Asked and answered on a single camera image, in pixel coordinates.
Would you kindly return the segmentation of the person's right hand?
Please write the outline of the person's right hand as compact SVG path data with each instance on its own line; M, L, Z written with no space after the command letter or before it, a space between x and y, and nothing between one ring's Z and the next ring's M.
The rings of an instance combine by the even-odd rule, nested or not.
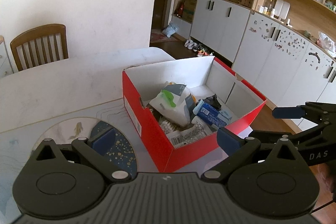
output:
M319 193L335 193L335 174L334 170L326 163L315 165L312 171L319 184Z

